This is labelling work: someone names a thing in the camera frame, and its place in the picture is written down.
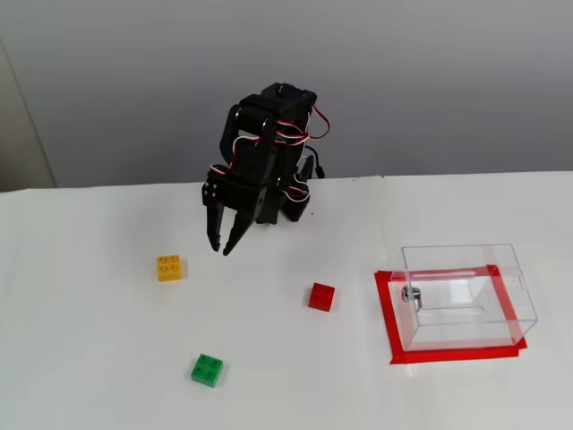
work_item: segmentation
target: gray wall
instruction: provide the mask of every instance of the gray wall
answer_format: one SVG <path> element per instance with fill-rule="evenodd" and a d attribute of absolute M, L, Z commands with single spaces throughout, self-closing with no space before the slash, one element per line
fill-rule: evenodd
<path fill-rule="evenodd" d="M 0 42 L 0 192 L 53 186 L 54 178 Z"/>
<path fill-rule="evenodd" d="M 0 38 L 60 186 L 202 180 L 275 81 L 328 176 L 573 169 L 570 0 L 2 0 Z"/>

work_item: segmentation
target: toy block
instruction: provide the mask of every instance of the toy block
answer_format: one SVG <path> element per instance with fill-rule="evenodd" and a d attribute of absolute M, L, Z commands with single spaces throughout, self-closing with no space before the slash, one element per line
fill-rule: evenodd
<path fill-rule="evenodd" d="M 332 298 L 334 297 L 334 288 L 328 285 L 315 283 L 312 286 L 311 298 L 308 306 L 313 309 L 319 309 L 324 312 L 330 312 Z"/>
<path fill-rule="evenodd" d="M 214 388 L 222 370 L 223 362 L 221 360 L 201 354 L 191 372 L 191 379 Z"/>
<path fill-rule="evenodd" d="M 158 257 L 159 281 L 180 280 L 181 278 L 181 261 L 179 260 L 179 255 Z"/>

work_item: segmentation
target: red tape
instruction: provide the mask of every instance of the red tape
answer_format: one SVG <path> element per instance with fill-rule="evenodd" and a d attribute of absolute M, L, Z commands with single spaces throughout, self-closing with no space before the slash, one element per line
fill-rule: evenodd
<path fill-rule="evenodd" d="M 500 269 L 495 265 L 488 265 L 483 268 L 473 268 L 472 271 L 479 271 L 483 274 L 489 274 L 492 277 L 493 287 L 500 300 L 501 310 L 508 320 L 516 320 L 516 313 L 511 305 L 508 291 L 505 288 L 503 280 L 500 275 Z M 443 271 L 443 274 L 451 274 L 455 271 Z M 400 335 L 398 333 L 398 325 L 396 324 L 396 316 L 394 315 L 394 308 L 392 306 L 392 298 L 390 297 L 389 281 L 392 276 L 391 271 L 379 271 L 374 274 L 376 279 L 376 286 L 378 288 L 378 295 L 380 296 L 380 303 L 382 306 L 382 314 L 384 322 L 386 323 L 386 332 L 392 349 L 391 365 L 409 365 L 415 363 L 431 363 L 436 361 L 463 361 L 463 360 L 484 360 L 489 358 L 505 358 L 505 357 L 518 357 L 519 350 L 527 348 L 526 339 L 521 339 L 516 345 L 511 347 L 490 347 L 490 348 L 462 348 L 462 349 L 435 349 L 426 351 L 404 351 Z M 514 327 L 510 327 L 511 336 L 515 339 L 520 335 L 519 325 L 515 322 Z"/>

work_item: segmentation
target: clear plastic box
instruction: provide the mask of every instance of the clear plastic box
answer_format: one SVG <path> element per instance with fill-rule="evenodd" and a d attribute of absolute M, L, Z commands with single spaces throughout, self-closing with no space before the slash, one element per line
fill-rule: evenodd
<path fill-rule="evenodd" d="M 512 245 L 404 247 L 389 287 L 404 351 L 513 346 L 537 323 Z"/>

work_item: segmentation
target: white table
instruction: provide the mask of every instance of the white table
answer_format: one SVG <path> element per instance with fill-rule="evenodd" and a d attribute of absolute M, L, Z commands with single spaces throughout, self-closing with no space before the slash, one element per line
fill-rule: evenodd
<path fill-rule="evenodd" d="M 0 429 L 570 428 L 572 185 L 313 181 L 299 223 L 253 226 L 228 257 L 198 184 L 0 194 Z M 492 242 L 515 245 L 529 280 L 529 349 L 388 365 L 386 249 L 393 263 L 402 245 Z M 159 284 L 163 254 L 188 278 Z M 305 305 L 315 281 L 337 289 L 329 314 Z M 215 389 L 189 379 L 200 353 L 225 362 Z"/>

